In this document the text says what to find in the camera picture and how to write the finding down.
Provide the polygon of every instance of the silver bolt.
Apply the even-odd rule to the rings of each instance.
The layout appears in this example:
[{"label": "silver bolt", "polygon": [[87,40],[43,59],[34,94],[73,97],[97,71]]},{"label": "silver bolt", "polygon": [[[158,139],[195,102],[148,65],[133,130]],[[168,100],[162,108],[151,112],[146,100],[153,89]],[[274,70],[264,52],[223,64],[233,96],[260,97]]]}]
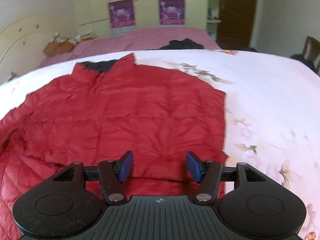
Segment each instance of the silver bolt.
[{"label": "silver bolt", "polygon": [[124,199],[124,196],[122,194],[118,194],[118,193],[115,193],[115,194],[111,194],[108,199],[110,199],[111,201],[114,201],[114,202],[118,202],[118,201],[121,201]]},{"label": "silver bolt", "polygon": [[205,193],[197,195],[196,198],[197,200],[203,201],[203,202],[206,202],[212,199],[212,197],[209,194],[205,194]]}]

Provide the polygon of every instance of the chair backrest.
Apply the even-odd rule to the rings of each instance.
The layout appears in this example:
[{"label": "chair backrest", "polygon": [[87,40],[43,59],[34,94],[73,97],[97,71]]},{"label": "chair backrest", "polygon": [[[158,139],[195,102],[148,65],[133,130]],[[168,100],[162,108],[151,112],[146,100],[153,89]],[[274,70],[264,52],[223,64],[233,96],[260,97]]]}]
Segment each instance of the chair backrest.
[{"label": "chair backrest", "polygon": [[311,60],[314,62],[316,73],[318,73],[320,68],[320,60],[318,60],[318,62],[316,62],[316,60],[320,55],[320,41],[308,36],[304,44],[302,54],[306,60]]}]

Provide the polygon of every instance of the corner shelf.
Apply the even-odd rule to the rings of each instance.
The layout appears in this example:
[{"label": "corner shelf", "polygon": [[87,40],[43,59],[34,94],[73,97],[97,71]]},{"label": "corner shelf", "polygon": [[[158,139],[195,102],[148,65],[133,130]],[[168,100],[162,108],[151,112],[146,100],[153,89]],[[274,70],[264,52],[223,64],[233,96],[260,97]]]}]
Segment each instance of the corner shelf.
[{"label": "corner shelf", "polygon": [[206,20],[208,23],[220,23],[220,20]]}]

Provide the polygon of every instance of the pink bed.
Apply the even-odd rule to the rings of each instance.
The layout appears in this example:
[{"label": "pink bed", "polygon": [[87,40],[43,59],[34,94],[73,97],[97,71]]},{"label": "pink bed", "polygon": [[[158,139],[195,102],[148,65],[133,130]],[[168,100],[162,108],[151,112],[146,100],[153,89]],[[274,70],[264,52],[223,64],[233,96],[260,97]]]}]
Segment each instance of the pink bed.
[{"label": "pink bed", "polygon": [[130,32],[121,37],[80,42],[72,52],[47,57],[37,68],[77,58],[108,54],[118,51],[159,49],[171,40],[186,38],[200,43],[205,49],[220,49],[204,30],[194,28],[151,28]]}]

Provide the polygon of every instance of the headboard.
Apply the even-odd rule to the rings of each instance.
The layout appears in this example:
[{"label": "headboard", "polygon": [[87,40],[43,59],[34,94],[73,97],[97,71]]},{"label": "headboard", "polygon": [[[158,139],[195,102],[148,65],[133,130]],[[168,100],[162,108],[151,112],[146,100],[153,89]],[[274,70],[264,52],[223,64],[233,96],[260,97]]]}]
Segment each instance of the headboard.
[{"label": "headboard", "polygon": [[34,70],[45,58],[43,50],[57,31],[48,16],[20,19],[0,31],[0,85]]}]

